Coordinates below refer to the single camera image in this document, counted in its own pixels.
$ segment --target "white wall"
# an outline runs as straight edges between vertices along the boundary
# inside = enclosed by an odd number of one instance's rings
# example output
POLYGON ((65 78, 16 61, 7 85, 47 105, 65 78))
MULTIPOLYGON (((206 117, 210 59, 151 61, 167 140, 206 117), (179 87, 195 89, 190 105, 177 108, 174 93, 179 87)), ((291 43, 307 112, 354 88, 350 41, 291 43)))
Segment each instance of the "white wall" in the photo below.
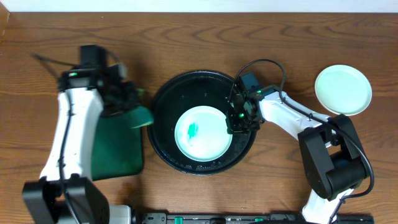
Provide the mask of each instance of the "white wall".
POLYGON ((0 0, 11 12, 398 12, 398 0, 0 0))

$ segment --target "wood grain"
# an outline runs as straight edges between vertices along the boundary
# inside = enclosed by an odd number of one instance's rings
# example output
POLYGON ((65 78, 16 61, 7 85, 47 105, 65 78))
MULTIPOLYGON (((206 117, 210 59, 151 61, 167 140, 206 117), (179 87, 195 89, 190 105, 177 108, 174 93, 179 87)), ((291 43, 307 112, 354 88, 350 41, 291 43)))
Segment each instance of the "wood grain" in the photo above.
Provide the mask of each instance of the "wood grain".
MULTIPOLYGON (((120 56, 147 91, 144 104, 179 73, 201 68, 232 76, 249 61, 271 58, 287 70, 289 95, 328 113, 314 95, 317 74, 333 64, 356 67, 373 89, 369 108, 352 120, 376 185, 367 197, 347 201, 341 213, 370 213, 378 224, 398 220, 397 14, 13 13, 0 45, 1 223, 32 223, 21 190, 39 177, 57 122, 55 81, 29 55, 77 62, 83 44, 120 56)), ((280 83, 275 66, 252 70, 264 85, 280 83)), ((96 182, 109 202, 170 213, 269 213, 299 211, 310 192, 299 145, 270 123, 247 156, 218 175, 172 169, 146 134, 144 154, 141 174, 96 182)))

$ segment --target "black round tray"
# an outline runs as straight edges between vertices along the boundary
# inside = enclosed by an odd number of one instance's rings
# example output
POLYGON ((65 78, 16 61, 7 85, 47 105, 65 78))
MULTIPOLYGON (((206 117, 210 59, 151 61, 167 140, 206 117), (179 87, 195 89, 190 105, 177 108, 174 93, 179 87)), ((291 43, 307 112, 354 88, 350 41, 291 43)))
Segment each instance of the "black round tray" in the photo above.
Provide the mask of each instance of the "black round tray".
POLYGON ((200 70, 183 73, 168 81, 155 95, 151 105, 153 125, 148 126, 150 143, 156 153, 170 166, 189 174, 208 175, 227 170, 248 152, 256 132, 236 134, 228 150, 219 158, 198 162, 182 154, 174 138, 179 117, 196 106, 212 106, 225 113, 233 79, 223 73, 200 70))

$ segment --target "white disc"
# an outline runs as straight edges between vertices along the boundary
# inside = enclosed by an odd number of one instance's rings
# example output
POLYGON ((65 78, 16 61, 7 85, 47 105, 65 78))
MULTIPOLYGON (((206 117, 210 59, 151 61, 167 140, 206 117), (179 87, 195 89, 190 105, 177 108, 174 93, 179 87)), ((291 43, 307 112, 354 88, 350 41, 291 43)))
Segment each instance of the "white disc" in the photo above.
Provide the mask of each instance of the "white disc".
POLYGON ((178 148, 194 161, 207 162, 222 156, 229 148, 232 134, 226 132, 226 116, 216 108, 197 106, 187 110, 175 125, 178 148))
POLYGON ((328 111, 347 116, 362 112, 372 100, 368 79, 347 65, 333 65, 324 69, 315 81, 315 94, 328 111))

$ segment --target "green cloth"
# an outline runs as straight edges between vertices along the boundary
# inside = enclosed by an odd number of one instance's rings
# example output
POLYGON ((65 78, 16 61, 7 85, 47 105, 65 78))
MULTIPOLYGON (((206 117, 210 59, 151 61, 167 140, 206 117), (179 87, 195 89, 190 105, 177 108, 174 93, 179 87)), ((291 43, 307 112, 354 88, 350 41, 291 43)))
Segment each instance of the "green cloth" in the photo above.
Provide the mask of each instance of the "green cloth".
POLYGON ((140 173, 144 166, 140 127, 152 123, 150 111, 143 106, 117 117, 100 118, 91 157, 92 179, 140 173))

